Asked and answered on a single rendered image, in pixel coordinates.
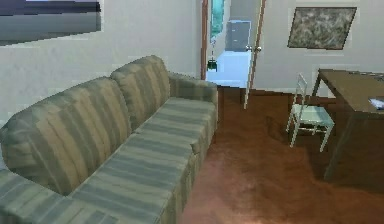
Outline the striped beige grey sofa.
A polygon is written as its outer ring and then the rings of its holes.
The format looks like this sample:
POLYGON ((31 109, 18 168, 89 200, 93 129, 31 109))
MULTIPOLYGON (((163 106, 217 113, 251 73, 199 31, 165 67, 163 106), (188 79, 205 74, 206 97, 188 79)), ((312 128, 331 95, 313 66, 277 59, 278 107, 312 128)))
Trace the striped beige grey sofa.
POLYGON ((154 55, 45 98, 0 128, 0 224, 177 224, 217 119, 154 55))

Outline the white room door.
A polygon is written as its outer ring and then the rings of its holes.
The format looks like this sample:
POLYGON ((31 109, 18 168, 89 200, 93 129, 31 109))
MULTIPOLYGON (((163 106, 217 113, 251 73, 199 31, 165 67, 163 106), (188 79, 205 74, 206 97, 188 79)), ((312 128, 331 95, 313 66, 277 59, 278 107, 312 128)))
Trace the white room door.
POLYGON ((263 26, 263 20, 264 20, 265 5, 266 5, 266 0, 260 0, 258 21, 257 21, 256 30, 254 32, 255 41, 252 45, 246 46, 246 50, 251 52, 251 60, 250 60, 248 78, 247 78, 247 86, 244 94, 244 103, 243 103, 244 109, 246 109, 248 106, 250 90, 253 87, 253 80, 256 72, 257 56, 258 56, 258 53, 262 50, 262 47, 260 46, 260 38, 261 38, 261 32, 262 32, 262 26, 263 26))

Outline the pale green chair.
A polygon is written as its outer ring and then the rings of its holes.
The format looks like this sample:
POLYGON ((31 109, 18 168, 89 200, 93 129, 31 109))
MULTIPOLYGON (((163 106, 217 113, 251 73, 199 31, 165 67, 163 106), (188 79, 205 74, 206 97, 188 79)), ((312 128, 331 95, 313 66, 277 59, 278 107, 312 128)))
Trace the pale green chair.
POLYGON ((309 105, 307 103, 307 87, 308 83, 303 75, 298 74, 286 131, 289 131, 291 125, 294 125, 290 147, 294 146, 300 130, 308 131, 312 135, 323 133, 324 138, 319 149, 319 151, 322 152, 335 123, 324 107, 309 105))

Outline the brown wooden table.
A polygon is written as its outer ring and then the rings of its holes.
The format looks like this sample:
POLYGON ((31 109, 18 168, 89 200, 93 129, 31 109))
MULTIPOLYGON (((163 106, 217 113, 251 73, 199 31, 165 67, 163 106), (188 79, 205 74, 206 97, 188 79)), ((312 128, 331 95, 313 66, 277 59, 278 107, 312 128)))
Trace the brown wooden table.
POLYGON ((319 68, 312 91, 313 97, 316 96, 321 81, 348 107, 350 113, 323 176, 325 181, 331 181, 340 161, 343 145, 347 142, 355 123, 358 120, 384 119, 384 110, 377 110, 369 102, 370 98, 384 97, 384 73, 319 68))

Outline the pale flat object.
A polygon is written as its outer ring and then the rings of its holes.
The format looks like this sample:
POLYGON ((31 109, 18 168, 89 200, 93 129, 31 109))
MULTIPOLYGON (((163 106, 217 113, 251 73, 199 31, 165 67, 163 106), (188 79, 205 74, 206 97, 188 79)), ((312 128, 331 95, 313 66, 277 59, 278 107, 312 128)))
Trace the pale flat object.
POLYGON ((384 110, 384 97, 370 97, 368 101, 377 110, 384 110))

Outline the brown framed wall picture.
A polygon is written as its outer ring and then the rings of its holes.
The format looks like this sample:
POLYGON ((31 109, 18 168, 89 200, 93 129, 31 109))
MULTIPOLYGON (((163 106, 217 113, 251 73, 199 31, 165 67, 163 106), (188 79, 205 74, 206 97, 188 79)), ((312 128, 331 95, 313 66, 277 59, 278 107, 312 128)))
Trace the brown framed wall picture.
POLYGON ((356 7, 296 7, 288 48, 342 50, 356 7))

